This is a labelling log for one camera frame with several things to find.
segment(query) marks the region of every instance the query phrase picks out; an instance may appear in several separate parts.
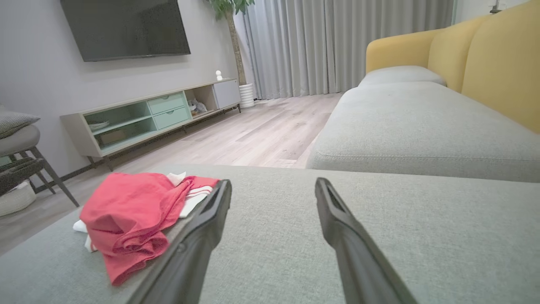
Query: sofa armrest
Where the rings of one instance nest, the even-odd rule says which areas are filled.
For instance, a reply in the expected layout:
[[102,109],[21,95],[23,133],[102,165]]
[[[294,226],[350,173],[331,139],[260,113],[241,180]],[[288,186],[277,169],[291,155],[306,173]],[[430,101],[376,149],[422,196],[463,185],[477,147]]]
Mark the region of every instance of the sofa armrest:
[[427,68],[431,41],[440,31],[416,32],[372,41],[366,51],[366,74],[399,65]]

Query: mint green drawer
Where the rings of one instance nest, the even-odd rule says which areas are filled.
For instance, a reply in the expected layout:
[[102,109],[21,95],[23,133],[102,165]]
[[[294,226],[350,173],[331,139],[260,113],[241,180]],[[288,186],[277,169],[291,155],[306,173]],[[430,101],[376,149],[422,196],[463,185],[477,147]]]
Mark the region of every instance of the mint green drawer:
[[165,112],[163,114],[156,115],[154,116],[154,120],[156,122],[156,127],[158,127],[158,130],[161,130],[173,124],[188,120],[189,117],[190,116],[187,112],[187,109],[185,107],[182,107],[171,110],[169,112]]
[[184,92],[173,94],[165,97],[160,97],[148,101],[148,106],[152,114],[158,114],[172,109],[183,107],[186,105]]

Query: gray wall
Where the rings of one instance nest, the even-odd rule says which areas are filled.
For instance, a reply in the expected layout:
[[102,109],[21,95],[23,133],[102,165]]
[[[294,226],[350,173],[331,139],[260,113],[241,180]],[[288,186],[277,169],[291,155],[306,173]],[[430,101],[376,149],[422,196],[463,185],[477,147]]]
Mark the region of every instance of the gray wall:
[[[456,23],[488,15],[496,0],[456,0]],[[528,0],[500,0],[499,9],[511,8]]]
[[203,0],[179,0],[191,55],[83,62],[59,0],[0,2],[0,104],[41,116],[38,148],[59,175],[88,165],[59,116],[237,77],[225,20]]

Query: white pot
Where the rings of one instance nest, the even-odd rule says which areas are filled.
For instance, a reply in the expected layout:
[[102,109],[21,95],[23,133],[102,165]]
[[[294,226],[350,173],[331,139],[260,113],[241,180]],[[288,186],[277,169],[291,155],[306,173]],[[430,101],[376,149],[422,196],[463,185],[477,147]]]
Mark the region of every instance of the white pot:
[[247,109],[255,106],[253,101],[253,83],[239,85],[240,89],[240,109]]

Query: sofa cushion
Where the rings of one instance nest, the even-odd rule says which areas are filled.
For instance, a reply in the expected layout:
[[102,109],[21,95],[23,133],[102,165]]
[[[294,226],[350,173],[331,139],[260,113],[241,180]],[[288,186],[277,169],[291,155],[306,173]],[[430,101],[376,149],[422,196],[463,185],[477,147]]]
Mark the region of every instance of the sofa cushion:
[[308,168],[540,182],[540,137],[431,82],[346,92]]
[[26,151],[39,142],[39,129],[35,125],[27,125],[15,132],[15,136],[0,139],[0,156],[11,155],[14,152]]
[[[345,302],[315,204],[319,176],[331,181],[419,303],[540,302],[540,184],[233,166],[156,170],[184,171],[230,179],[233,187],[201,304]],[[3,303],[127,301],[153,263],[110,286],[101,254],[88,253],[85,235],[72,230],[79,212],[0,257]]]
[[436,73],[417,65],[402,65],[400,67],[384,68],[369,72],[359,87],[366,84],[431,81],[446,85],[444,79]]

